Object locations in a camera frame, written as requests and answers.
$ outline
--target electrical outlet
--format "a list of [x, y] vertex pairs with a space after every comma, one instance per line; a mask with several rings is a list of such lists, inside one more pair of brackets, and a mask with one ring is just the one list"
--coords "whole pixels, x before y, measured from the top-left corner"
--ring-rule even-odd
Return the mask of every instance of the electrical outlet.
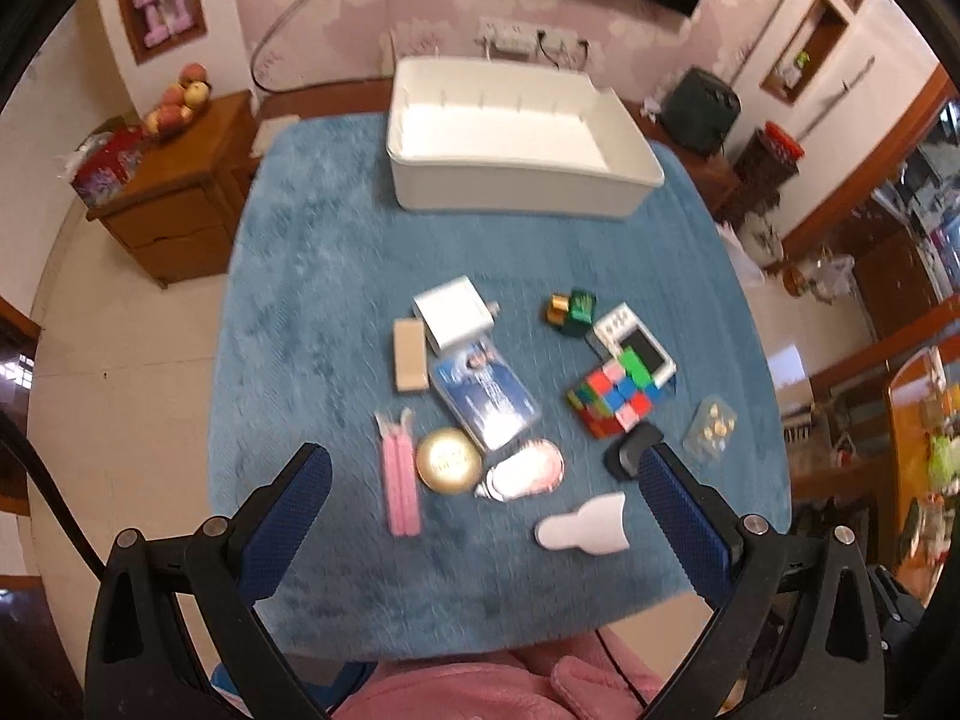
[[541, 32], [544, 33], [544, 48], [549, 52], [559, 52], [564, 47], [571, 53], [578, 50], [579, 36], [571, 29], [490, 16], [481, 17], [477, 39], [482, 43], [489, 42], [501, 52], [535, 53], [539, 50], [538, 35]]

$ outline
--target tiled floor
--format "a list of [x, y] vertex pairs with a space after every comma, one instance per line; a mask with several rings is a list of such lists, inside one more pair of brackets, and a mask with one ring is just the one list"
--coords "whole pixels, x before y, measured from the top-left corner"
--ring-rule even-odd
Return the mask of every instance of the tiled floor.
[[[30, 403], [30, 439], [90, 541], [107, 557], [136, 525], [148, 538], [208, 516], [206, 423], [224, 277], [160, 290], [97, 223], [81, 221], [50, 290]], [[852, 299], [823, 306], [775, 284], [749, 295], [764, 349], [796, 346], [813, 372], [869, 342]], [[96, 581], [32, 490], [32, 535], [69, 658], [83, 678]], [[208, 670], [217, 656], [196, 609], [188, 622]], [[617, 625], [668, 676], [709, 618], [692, 594]]]

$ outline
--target pink wall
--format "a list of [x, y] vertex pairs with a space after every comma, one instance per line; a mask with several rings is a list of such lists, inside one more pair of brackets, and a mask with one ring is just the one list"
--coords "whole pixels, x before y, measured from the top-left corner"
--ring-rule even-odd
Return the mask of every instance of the pink wall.
[[[248, 52], [292, 0], [237, 0]], [[397, 55], [480, 56], [481, 16], [574, 29], [587, 71], [632, 100], [662, 93], [690, 65], [730, 79], [781, 0], [702, 0], [692, 19], [647, 0], [310, 0], [258, 62], [268, 86], [382, 76]]]

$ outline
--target pink dumbbell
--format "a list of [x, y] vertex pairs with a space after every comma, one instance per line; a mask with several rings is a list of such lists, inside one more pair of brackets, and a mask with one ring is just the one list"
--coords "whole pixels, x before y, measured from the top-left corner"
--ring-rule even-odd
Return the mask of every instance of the pink dumbbell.
[[147, 34], [143, 38], [143, 45], [152, 49], [170, 37], [170, 30], [160, 18], [160, 0], [133, 0], [133, 7], [142, 10], [147, 20]]
[[186, 9], [186, 0], [174, 0], [174, 17], [168, 20], [171, 33], [179, 35], [193, 26], [193, 16]]

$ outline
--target metal screw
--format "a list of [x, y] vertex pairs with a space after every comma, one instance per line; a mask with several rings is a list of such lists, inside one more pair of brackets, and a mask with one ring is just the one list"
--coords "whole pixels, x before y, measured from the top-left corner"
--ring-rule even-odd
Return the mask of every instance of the metal screw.
[[136, 531], [133, 528], [127, 528], [126, 531], [120, 531], [120, 535], [117, 536], [117, 546], [121, 549], [127, 549], [127, 547], [136, 544], [137, 538]]
[[227, 533], [227, 525], [229, 525], [227, 517], [210, 517], [203, 524], [203, 534], [205, 536], [222, 536]]
[[846, 525], [837, 525], [833, 529], [833, 535], [836, 536], [837, 541], [841, 544], [853, 544], [856, 541], [856, 536], [853, 536], [853, 531]]
[[759, 514], [747, 514], [747, 517], [743, 518], [743, 527], [755, 536], [763, 536], [770, 530], [770, 523]]

